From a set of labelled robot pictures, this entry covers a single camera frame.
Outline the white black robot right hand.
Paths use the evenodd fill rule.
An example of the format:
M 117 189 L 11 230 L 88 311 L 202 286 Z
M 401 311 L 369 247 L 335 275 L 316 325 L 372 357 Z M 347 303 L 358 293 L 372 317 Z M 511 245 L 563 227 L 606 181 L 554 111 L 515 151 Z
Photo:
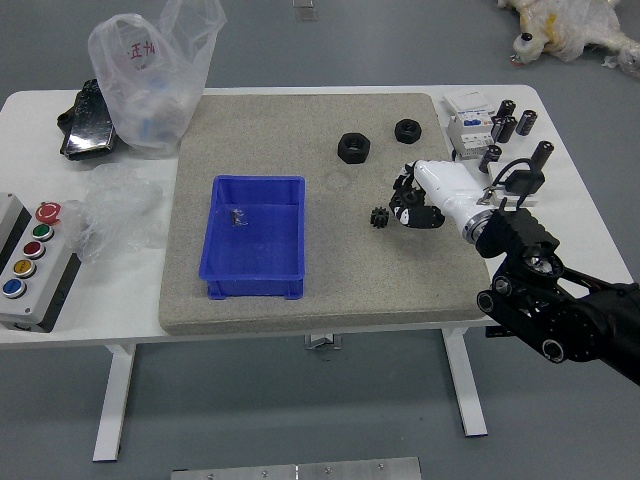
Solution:
M 404 226 L 434 229 L 449 218 L 473 242 L 492 215 L 479 202 L 483 190 L 465 166 L 452 161 L 418 160 L 404 165 L 394 181 L 389 207 Z

